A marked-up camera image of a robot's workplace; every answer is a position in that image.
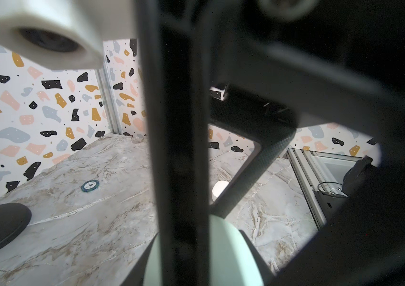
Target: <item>terrazzo wall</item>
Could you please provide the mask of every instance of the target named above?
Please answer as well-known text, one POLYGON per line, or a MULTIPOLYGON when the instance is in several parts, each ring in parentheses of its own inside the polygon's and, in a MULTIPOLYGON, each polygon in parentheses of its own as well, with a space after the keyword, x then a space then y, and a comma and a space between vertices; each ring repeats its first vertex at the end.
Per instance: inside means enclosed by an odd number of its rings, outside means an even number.
MULTIPOLYGON (((115 95, 118 114, 123 122, 123 134, 145 136, 145 103, 143 100, 142 70, 137 54, 136 39, 104 43, 106 64, 111 88, 115 95)), ((212 96, 222 97, 216 88, 212 96)), ((209 146, 235 152, 251 152, 253 142, 230 132, 209 126, 209 146)), ((337 123, 328 123, 298 129, 290 147, 311 151, 363 157, 375 144, 371 136, 348 129, 337 123)))
POLYGON ((0 46, 0 196, 109 133, 97 85, 0 46))

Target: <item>wire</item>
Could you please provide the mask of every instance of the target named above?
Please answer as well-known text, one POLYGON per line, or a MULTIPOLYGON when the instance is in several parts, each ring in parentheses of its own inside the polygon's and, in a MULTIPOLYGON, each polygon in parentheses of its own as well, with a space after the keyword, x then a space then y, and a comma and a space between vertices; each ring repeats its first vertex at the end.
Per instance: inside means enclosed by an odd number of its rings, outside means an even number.
POLYGON ((330 182, 330 181, 325 181, 325 182, 321 182, 321 183, 319 183, 319 184, 318 184, 318 186, 317 186, 317 190, 325 193, 325 191, 324 191, 324 190, 320 190, 320 186, 321 186, 321 185, 323 185, 323 184, 326 184, 326 183, 339 184, 339 185, 341 185, 341 186, 342 186, 342 184, 341 184, 341 183, 338 183, 338 182, 330 182))

